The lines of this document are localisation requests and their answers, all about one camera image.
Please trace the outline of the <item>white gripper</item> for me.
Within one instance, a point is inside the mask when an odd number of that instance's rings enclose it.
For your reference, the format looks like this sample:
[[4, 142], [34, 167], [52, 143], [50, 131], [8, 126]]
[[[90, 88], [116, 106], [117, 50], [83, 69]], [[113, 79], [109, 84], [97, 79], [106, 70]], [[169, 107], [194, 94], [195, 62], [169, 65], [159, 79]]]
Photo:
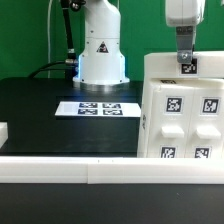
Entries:
[[205, 0], [165, 0], [166, 24], [169, 27], [177, 27], [177, 61], [180, 64], [192, 62], [194, 26], [203, 21], [204, 9]]

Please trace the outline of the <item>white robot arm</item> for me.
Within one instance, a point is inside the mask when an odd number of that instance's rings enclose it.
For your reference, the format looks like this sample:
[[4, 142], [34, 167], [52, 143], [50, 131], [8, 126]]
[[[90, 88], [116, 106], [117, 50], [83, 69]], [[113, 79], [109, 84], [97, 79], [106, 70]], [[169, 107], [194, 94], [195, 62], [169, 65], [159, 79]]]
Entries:
[[[75, 86], [110, 91], [126, 86], [125, 57], [120, 51], [121, 14], [108, 0], [84, 0], [85, 48], [78, 58]], [[196, 26], [203, 20], [205, 0], [165, 0], [166, 24], [176, 28], [177, 61], [190, 64]]]

